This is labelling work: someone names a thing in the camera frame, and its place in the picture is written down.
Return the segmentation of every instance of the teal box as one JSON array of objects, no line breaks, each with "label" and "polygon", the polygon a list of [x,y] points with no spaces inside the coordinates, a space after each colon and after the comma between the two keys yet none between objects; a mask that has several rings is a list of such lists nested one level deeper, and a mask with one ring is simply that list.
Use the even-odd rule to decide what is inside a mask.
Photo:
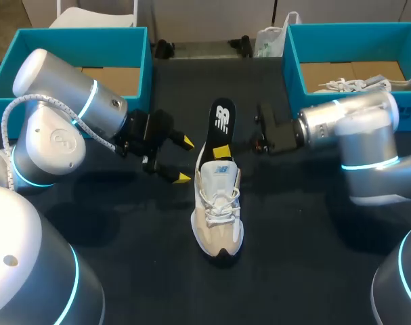
[{"label": "teal box", "polygon": [[[73,66],[140,68],[137,96],[125,96],[129,110],[150,109],[152,56],[147,28],[19,29],[0,66],[0,120],[15,98],[12,87],[23,61],[42,48]],[[24,120],[24,105],[8,120],[8,135],[17,139]]]},{"label": "teal box", "polygon": [[[411,22],[302,24],[288,27],[283,73],[293,116],[300,109],[357,93],[308,93],[300,63],[397,61],[411,78]],[[392,91],[399,131],[411,131],[411,91]]]}]

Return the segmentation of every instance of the shoe insole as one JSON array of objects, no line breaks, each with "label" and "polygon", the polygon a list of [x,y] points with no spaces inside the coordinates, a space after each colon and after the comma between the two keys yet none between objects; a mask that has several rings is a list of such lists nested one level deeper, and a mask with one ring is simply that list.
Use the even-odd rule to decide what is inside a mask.
[{"label": "shoe insole", "polygon": [[229,145],[234,135],[235,120],[236,107],[233,101],[229,98],[218,98],[213,102],[200,168],[207,161],[232,160]]}]

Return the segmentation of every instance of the black table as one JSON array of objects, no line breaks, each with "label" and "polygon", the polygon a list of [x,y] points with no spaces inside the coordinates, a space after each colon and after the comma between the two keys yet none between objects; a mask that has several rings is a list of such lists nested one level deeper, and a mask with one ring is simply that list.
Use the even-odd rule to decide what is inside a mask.
[{"label": "black table", "polygon": [[[176,118],[193,153],[161,154],[193,175],[208,111],[220,96],[238,108],[235,140],[253,132],[258,101],[290,116],[280,59],[155,63],[152,108]],[[411,153],[411,133],[397,135]],[[362,209],[349,203],[335,149],[277,158],[240,152],[242,254],[218,268],[190,226],[193,183],[171,186],[93,141],[81,168],[28,199],[84,256],[101,280],[106,324],[374,324],[376,268],[411,228],[411,203]]]}]

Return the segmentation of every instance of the screw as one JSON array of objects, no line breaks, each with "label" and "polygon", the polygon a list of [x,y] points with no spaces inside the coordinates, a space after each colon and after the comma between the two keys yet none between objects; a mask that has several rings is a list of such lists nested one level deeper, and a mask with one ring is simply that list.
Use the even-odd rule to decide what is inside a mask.
[{"label": "screw", "polygon": [[111,103],[112,103],[112,105],[115,106],[115,107],[119,107],[120,104],[121,104],[121,103],[118,102],[117,100],[112,100]]}]

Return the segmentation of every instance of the white braided cable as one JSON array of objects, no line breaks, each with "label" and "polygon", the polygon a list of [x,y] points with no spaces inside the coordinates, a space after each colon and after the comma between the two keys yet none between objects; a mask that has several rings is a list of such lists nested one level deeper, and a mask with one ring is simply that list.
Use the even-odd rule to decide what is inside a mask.
[{"label": "white braided cable", "polygon": [[107,147],[111,151],[115,151],[115,146],[111,144],[110,142],[107,142],[97,134],[95,134],[94,131],[92,131],[78,116],[76,113],[74,113],[71,108],[69,108],[66,104],[62,103],[59,100],[56,100],[52,97],[46,96],[46,95],[39,95],[39,94],[30,94],[30,95],[24,95],[21,97],[16,98],[13,100],[7,108],[4,110],[3,115],[2,115],[2,120],[1,120],[1,134],[2,134],[2,143],[3,143],[3,148],[5,150],[5,153],[8,156],[8,188],[12,191],[14,191],[14,180],[13,180],[13,174],[12,174],[12,162],[11,162],[11,147],[9,146],[8,142],[8,130],[7,130],[7,125],[8,125],[8,118],[9,115],[11,114],[11,111],[18,105],[21,104],[22,102],[27,102],[29,100],[39,100],[42,102],[46,102],[51,104],[53,107],[64,111],[67,113],[72,119],[74,119],[77,124],[80,125],[82,130],[84,130],[89,136],[91,136],[95,141],[101,143],[103,146]]}]

